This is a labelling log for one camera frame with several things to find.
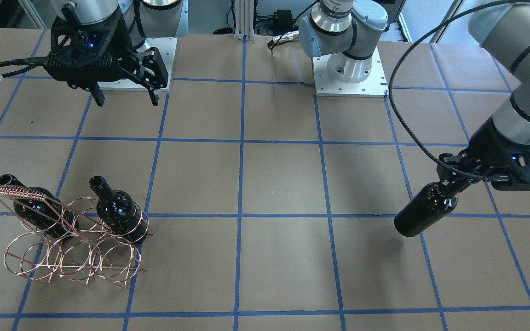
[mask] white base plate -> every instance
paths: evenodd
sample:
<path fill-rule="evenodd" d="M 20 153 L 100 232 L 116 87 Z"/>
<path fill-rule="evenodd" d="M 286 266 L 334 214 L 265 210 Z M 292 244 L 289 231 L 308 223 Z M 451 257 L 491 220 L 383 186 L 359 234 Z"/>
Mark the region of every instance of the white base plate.
<path fill-rule="evenodd" d="M 138 50 L 144 52 L 150 47 L 158 48 L 161 53 L 162 60 L 169 73 L 167 87 L 161 88 L 161 91 L 169 92 L 171 90 L 171 81 L 173 80 L 173 61 L 175 60 L 175 50 L 177 49 L 177 38 L 147 38 Z M 98 84 L 103 91 L 148 91 L 139 84 L 126 79 L 116 82 L 99 82 Z"/>
<path fill-rule="evenodd" d="M 346 83 L 328 74 L 326 63 L 330 55 L 313 58 L 316 96 L 319 97 L 361 97 L 383 98 L 387 96 L 387 81 L 377 48 L 372 55 L 373 66 L 368 79 L 360 83 Z"/>

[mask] floor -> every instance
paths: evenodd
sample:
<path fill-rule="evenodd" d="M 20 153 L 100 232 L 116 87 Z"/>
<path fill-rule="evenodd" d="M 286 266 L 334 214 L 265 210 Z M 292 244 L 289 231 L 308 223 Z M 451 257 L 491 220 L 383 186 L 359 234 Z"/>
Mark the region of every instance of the floor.
<path fill-rule="evenodd" d="M 48 34 L 0 29 L 0 61 Z M 380 44 L 386 74 L 407 45 Z M 423 44 L 395 99 L 434 153 L 457 153 L 517 82 L 484 50 Z M 432 164 L 386 99 L 316 97 L 299 44 L 179 40 L 171 93 L 100 108 L 41 69 L 0 82 L 0 175 L 71 201 L 107 178 L 148 213 L 148 270 L 126 288 L 29 283 L 3 252 L 0 330 L 530 331 L 530 193 L 477 184 L 405 238 L 393 217 Z"/>

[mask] black bottle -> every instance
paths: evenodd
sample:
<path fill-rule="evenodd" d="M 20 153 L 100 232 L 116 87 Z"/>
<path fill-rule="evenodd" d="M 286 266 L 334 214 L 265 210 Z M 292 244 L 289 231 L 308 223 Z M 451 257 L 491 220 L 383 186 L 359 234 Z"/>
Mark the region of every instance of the black bottle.
<path fill-rule="evenodd" d="M 0 186 L 2 185 L 17 185 L 17 186 L 26 187 L 19 180 L 17 180 L 17 178 L 15 178 L 14 175 L 10 175 L 10 174 L 5 174 L 5 175 L 0 176 Z M 59 199 L 54 197 L 54 195 L 52 195 L 48 190 L 42 187 L 30 187 L 30 188 L 40 193 L 46 194 L 46 196 L 49 197 L 53 201 L 60 202 Z M 52 219 L 48 219 L 38 214 L 34 210 L 31 210 L 30 208 L 24 205 L 21 205 L 17 202 L 14 202 L 13 210 L 17 213 L 17 215 L 19 215 L 21 218 L 23 218 L 30 224 L 36 226 L 38 230 L 48 229 L 46 230 L 46 232 L 54 238 L 62 237 L 63 235 L 66 235 L 68 233 L 67 230 L 61 224 L 54 221 L 54 220 L 59 220 L 57 212 L 60 214 L 61 211 L 63 211 L 63 206 L 57 205 L 55 203 L 50 203 L 50 205 L 53 206 L 53 208 L 57 211 L 55 212 L 53 209 L 48 207 L 46 203 L 42 201 L 37 201 L 37 200 L 32 200 L 32 199 L 25 199 L 25 200 L 20 199 L 19 201 L 24 203 L 24 205 L 28 205 L 32 209 L 38 210 L 39 212 L 42 212 L 42 214 L 52 218 Z M 63 218 L 65 218 L 65 220 L 67 220 L 71 224 L 73 224 L 74 222 L 73 226 L 75 228 L 78 228 L 78 224 L 75 220 L 75 215 L 70 210 L 65 210 L 65 213 L 63 214 Z"/>
<path fill-rule="evenodd" d="M 394 218 L 396 230 L 406 237 L 414 237 L 441 218 L 457 205 L 457 195 L 446 197 L 439 183 L 431 183 L 412 199 Z"/>
<path fill-rule="evenodd" d="M 143 242 L 147 233 L 145 224 L 140 221 L 141 211 L 128 193 L 112 190 L 102 176 L 89 180 L 91 190 L 99 197 L 97 215 L 117 235 L 133 245 Z"/>

